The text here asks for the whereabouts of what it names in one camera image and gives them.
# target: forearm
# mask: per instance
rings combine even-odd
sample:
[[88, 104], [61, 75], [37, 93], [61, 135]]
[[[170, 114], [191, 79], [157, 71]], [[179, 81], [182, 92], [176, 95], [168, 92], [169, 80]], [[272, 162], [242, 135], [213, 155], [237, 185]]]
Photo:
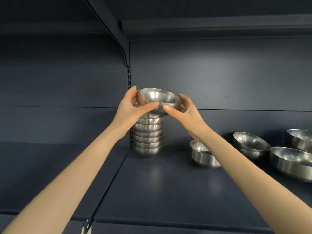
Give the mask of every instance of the forearm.
[[277, 234], [312, 230], [312, 209], [263, 172], [232, 145], [204, 126], [200, 138]]
[[3, 234], [61, 233], [119, 137], [118, 129], [109, 126], [22, 210]]

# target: hand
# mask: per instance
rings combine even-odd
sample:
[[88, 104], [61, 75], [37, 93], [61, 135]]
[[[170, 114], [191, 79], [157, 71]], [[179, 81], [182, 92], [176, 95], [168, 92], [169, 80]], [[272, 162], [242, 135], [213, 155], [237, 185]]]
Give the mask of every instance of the hand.
[[137, 95], [138, 90], [136, 90], [136, 86], [133, 86], [127, 91], [111, 123], [111, 126], [120, 129], [120, 138], [124, 137], [127, 131], [130, 130], [143, 114], [153, 110], [159, 104], [158, 102], [151, 102], [139, 107], [139, 104], [135, 105], [138, 101]]
[[184, 94], [179, 94], [179, 96], [182, 98], [182, 104], [185, 108], [180, 107], [179, 110], [176, 110], [170, 106], [164, 105], [163, 109], [170, 116], [176, 118], [189, 132], [191, 137], [202, 143], [202, 133], [205, 132], [205, 129], [208, 126], [202, 119], [191, 99]]

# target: stainless steel bowl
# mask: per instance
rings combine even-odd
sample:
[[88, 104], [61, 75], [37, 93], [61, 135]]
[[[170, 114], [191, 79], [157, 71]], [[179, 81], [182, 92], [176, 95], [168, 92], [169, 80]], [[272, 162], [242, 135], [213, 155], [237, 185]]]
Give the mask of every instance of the stainless steel bowl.
[[290, 129], [287, 133], [287, 142], [290, 147], [312, 153], [312, 131]]
[[137, 124], [141, 125], [160, 125], [163, 123], [163, 118], [155, 118], [155, 119], [145, 119], [145, 118], [139, 118], [137, 121]]
[[154, 138], [143, 138], [143, 137], [139, 137], [137, 135], [133, 135], [133, 140], [135, 142], [139, 142], [139, 143], [156, 143], [159, 141], [163, 140], [163, 136], [160, 137], [154, 137]]
[[138, 131], [134, 130], [133, 134], [137, 135], [139, 137], [143, 137], [143, 138], [154, 138], [154, 137], [163, 136], [163, 131], [162, 130], [158, 130], [156, 132], [144, 133], [144, 132], [138, 132]]
[[269, 155], [271, 145], [263, 139], [246, 132], [233, 134], [233, 146], [250, 160]]
[[192, 148], [192, 159], [198, 165], [205, 168], [218, 168], [221, 166], [209, 149], [207, 149], [202, 143], [193, 140], [190, 142], [190, 146]]
[[135, 147], [141, 148], [141, 149], [154, 149], [158, 148], [163, 145], [163, 140], [158, 141], [156, 143], [140, 143], [137, 141], [133, 141]]
[[155, 88], [140, 89], [138, 91], [138, 101], [142, 106], [149, 102], [159, 102], [158, 107], [150, 112], [156, 116], [168, 115], [162, 106], [168, 105], [175, 109], [179, 109], [182, 103], [182, 99], [178, 95], [166, 90]]
[[156, 119], [156, 118], [160, 118], [160, 117], [155, 116], [155, 115], [150, 114], [150, 113], [145, 113], [140, 118], [142, 118], [142, 119]]
[[154, 149], [142, 149], [134, 146], [135, 151], [143, 157], [155, 157], [161, 153], [163, 145]]
[[271, 163], [282, 173], [305, 182], [312, 182], [312, 154], [298, 149], [272, 147]]
[[160, 125], [141, 125], [135, 123], [133, 125], [133, 130], [137, 132], [143, 132], [143, 133], [150, 133], [150, 132], [156, 132], [162, 129], [162, 124]]

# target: bowl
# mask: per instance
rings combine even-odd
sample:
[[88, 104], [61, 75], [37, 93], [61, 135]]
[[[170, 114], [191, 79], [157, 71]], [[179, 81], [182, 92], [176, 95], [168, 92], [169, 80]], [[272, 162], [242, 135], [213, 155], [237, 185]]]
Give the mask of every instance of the bowl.
[[312, 131], [287, 130], [287, 143], [290, 147], [312, 153]]
[[252, 161], [269, 155], [271, 148], [268, 142], [246, 132], [233, 134], [233, 146]]
[[134, 149], [138, 154], [140, 154], [143, 157], [155, 157], [158, 154], [160, 154], [160, 152], [163, 149], [163, 145], [154, 149], [142, 149], [134, 146]]
[[311, 153], [286, 147], [272, 147], [270, 162], [283, 174], [304, 182], [312, 182]]
[[141, 148], [141, 149], [154, 149], [157, 147], [160, 147], [163, 145], [163, 139], [161, 141], [155, 142], [155, 143], [141, 143], [137, 141], [133, 141], [135, 147]]
[[154, 118], [154, 119], [145, 119], [145, 118], [139, 118], [137, 121], [137, 124], [141, 124], [141, 125], [160, 125], [162, 124], [163, 118]]
[[156, 132], [150, 132], [150, 133], [144, 133], [144, 132], [138, 132], [138, 131], [133, 131], [134, 135], [137, 135], [142, 138], [154, 138], [154, 137], [160, 137], [163, 136], [163, 131], [158, 130]]
[[144, 137], [139, 137], [134, 134], [133, 140], [139, 143], [156, 143], [156, 142], [163, 140], [163, 136], [153, 137], [153, 138], [144, 138]]
[[218, 168], [221, 166], [209, 149], [202, 143], [193, 140], [190, 142], [190, 146], [192, 148], [192, 159], [201, 167]]
[[159, 102], [158, 107], [151, 110], [150, 113], [160, 117], [168, 115], [162, 106], [168, 105], [178, 110], [182, 104], [182, 99], [178, 95], [155, 88], [140, 89], [138, 91], [138, 101], [142, 106], [150, 102]]
[[135, 123], [133, 125], [133, 130], [137, 132], [143, 132], [143, 133], [150, 133], [150, 132], [156, 132], [162, 129], [162, 124], [160, 125], [141, 125]]
[[155, 116], [155, 115], [150, 114], [150, 113], [145, 113], [140, 118], [142, 118], [142, 119], [156, 119], [156, 118], [160, 118], [160, 117]]

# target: person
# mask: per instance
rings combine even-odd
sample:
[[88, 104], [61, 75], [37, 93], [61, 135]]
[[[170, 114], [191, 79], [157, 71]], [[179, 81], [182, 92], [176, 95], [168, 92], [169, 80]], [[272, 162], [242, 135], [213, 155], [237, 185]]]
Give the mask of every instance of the person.
[[[3, 234], [61, 234], [114, 144], [136, 121], [158, 106], [138, 107], [138, 90], [130, 88], [112, 123], [6, 227]], [[203, 143], [277, 234], [312, 232], [312, 209], [259, 169], [208, 127], [191, 99], [179, 94], [185, 108], [163, 109]]]

